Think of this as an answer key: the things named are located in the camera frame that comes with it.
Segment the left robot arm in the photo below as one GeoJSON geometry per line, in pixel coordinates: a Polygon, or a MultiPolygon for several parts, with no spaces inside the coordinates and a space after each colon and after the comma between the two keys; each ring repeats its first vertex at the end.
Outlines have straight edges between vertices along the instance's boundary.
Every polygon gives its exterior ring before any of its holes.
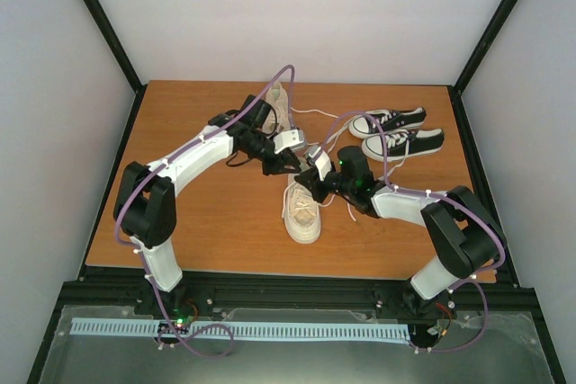
{"type": "Polygon", "coordinates": [[[178,194],[237,152],[260,161],[264,175],[301,171],[295,151],[306,144],[304,133],[296,127],[264,133],[271,110],[269,103],[250,95],[239,111],[217,114],[175,151],[147,165],[125,167],[113,209],[115,240],[140,256],[145,278],[158,289],[155,301],[167,314],[181,312],[187,303],[186,290],[178,286],[183,272],[172,245],[178,194]]]}

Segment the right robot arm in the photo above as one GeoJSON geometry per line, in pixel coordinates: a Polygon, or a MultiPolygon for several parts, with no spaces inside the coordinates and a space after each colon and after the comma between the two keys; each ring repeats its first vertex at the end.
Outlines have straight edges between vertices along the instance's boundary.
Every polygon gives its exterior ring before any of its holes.
{"type": "Polygon", "coordinates": [[[503,263],[502,229],[469,188],[432,192],[388,184],[374,177],[357,146],[341,148],[337,158],[333,163],[319,146],[306,151],[308,169],[295,180],[313,200],[322,203],[336,195],[368,217],[397,219],[427,229],[436,254],[409,279],[397,299],[408,315],[423,316],[428,304],[443,292],[503,263]]]}

